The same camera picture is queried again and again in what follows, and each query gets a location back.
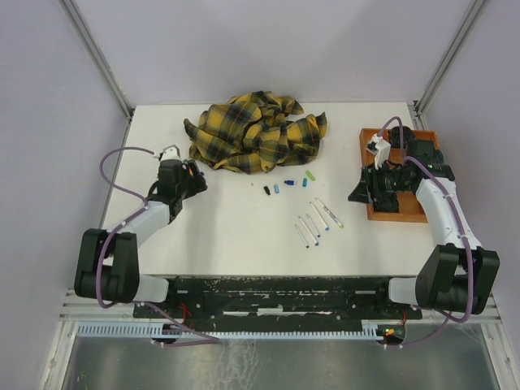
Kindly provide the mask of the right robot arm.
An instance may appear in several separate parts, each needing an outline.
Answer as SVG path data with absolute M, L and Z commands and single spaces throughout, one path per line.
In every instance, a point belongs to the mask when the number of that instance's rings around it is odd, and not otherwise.
M 454 322 L 481 314 L 500 266 L 495 251 L 475 237 L 457 199 L 452 168 L 429 140 L 408 142 L 403 162 L 391 162 L 391 145 L 374 135 L 367 149 L 375 156 L 362 168 L 351 202 L 386 206 L 398 193 L 412 193 L 422 207 L 435 245 L 414 278 L 390 279 L 374 295 L 376 314 L 391 318 L 402 304 L 435 310 Z

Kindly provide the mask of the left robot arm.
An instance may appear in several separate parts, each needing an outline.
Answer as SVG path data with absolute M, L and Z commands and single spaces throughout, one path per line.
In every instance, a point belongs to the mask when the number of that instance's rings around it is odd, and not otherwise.
M 139 209 L 110 229 L 84 232 L 74 280 L 76 295 L 105 306 L 151 301 L 161 316 L 175 314 L 179 296 L 169 290 L 166 279 L 141 273 L 139 247 L 176 219 L 183 200 L 206 190 L 206 180 L 193 160 L 160 162 L 158 179 Z

